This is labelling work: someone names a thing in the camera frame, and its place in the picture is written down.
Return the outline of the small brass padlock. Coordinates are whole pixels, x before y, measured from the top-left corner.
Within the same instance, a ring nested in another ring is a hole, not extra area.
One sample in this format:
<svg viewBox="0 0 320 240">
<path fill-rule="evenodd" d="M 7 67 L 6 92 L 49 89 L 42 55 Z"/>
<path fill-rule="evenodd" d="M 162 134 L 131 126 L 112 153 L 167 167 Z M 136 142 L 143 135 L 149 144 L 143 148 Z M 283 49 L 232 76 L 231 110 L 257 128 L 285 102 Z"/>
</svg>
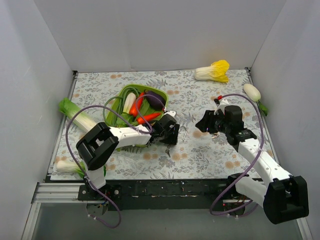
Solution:
<svg viewBox="0 0 320 240">
<path fill-rule="evenodd" d="M 220 133 L 217 132 L 217 133 L 214 133 L 211 138 L 215 139 L 215 138 L 218 138 L 219 136 L 220 136 Z"/>
</svg>

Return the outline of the silver keys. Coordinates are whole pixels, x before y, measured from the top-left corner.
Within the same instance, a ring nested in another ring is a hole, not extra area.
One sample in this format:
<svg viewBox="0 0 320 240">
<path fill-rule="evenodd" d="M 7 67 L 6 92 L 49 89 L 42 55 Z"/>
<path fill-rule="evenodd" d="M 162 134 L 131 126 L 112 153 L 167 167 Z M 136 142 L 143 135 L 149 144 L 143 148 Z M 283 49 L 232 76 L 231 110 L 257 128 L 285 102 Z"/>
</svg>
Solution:
<svg viewBox="0 0 320 240">
<path fill-rule="evenodd" d="M 165 150 L 165 153 L 168 155 L 169 158 L 171 157 L 171 154 L 170 154 L 170 150 L 169 150 L 169 149 L 166 149 L 166 150 Z"/>
</svg>

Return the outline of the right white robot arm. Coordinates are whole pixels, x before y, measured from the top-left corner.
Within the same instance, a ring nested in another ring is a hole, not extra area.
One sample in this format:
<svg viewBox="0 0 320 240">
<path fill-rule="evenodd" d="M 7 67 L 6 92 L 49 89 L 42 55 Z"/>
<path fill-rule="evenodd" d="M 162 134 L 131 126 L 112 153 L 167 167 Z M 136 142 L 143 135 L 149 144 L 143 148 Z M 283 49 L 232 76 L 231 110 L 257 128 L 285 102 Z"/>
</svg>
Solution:
<svg viewBox="0 0 320 240">
<path fill-rule="evenodd" d="M 227 142 L 255 169 L 262 183 L 253 180 L 245 170 L 228 177 L 229 184 L 214 200 L 217 203 L 227 194 L 232 199 L 244 195 L 264 210 L 268 220 L 280 224 L 309 215 L 307 182 L 283 169 L 268 153 L 262 142 L 244 127 L 243 113 L 236 105 L 219 105 L 217 110 L 206 110 L 195 125 L 203 133 L 223 133 Z"/>
</svg>

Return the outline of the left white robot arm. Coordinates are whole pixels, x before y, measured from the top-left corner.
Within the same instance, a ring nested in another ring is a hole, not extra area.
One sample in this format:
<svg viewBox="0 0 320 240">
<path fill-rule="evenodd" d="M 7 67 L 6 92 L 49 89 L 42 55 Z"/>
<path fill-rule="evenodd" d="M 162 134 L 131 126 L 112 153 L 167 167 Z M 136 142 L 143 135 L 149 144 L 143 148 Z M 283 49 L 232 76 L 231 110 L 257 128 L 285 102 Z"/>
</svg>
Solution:
<svg viewBox="0 0 320 240">
<path fill-rule="evenodd" d="M 113 152 L 127 146 L 145 147 L 157 142 L 176 145 L 180 125 L 170 114 L 163 115 L 152 126 L 139 124 L 131 127 L 109 127 L 104 122 L 94 126 L 76 144 L 84 162 L 86 192 L 95 200 L 101 200 L 108 193 L 105 187 L 105 164 Z"/>
</svg>

